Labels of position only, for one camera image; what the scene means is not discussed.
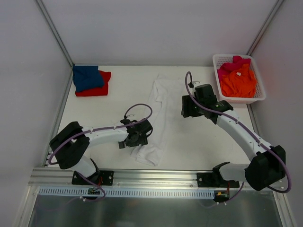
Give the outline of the white t shirt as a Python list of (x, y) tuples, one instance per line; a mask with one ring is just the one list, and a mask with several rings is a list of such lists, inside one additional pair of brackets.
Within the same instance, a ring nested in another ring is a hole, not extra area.
[(149, 166), (158, 166), (160, 163), (184, 88), (184, 80), (178, 77), (159, 74), (154, 80), (148, 98), (148, 105), (153, 110), (149, 118), (153, 132), (148, 137), (147, 145), (141, 145), (132, 151), (131, 157), (137, 162)]

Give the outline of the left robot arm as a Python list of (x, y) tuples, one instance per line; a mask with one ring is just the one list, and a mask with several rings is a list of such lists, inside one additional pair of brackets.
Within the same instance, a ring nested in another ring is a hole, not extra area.
[(78, 122), (69, 123), (50, 142), (52, 149), (49, 164), (58, 164), (60, 169), (74, 172), (72, 184), (110, 185), (112, 180), (100, 171), (97, 164), (84, 156), (85, 151), (96, 145), (117, 142), (120, 149), (148, 144), (153, 127), (147, 119), (136, 121), (122, 119), (117, 127), (84, 129)]

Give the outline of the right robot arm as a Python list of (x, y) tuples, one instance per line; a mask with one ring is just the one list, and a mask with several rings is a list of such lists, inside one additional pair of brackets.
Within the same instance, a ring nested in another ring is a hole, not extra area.
[(188, 95), (182, 97), (183, 117), (204, 116), (228, 133), (241, 147), (249, 164), (221, 163), (213, 168), (212, 182), (223, 187), (228, 181), (247, 182), (260, 191), (287, 176), (286, 153), (272, 146), (240, 121), (234, 108), (225, 100), (218, 101), (210, 84), (187, 83)]

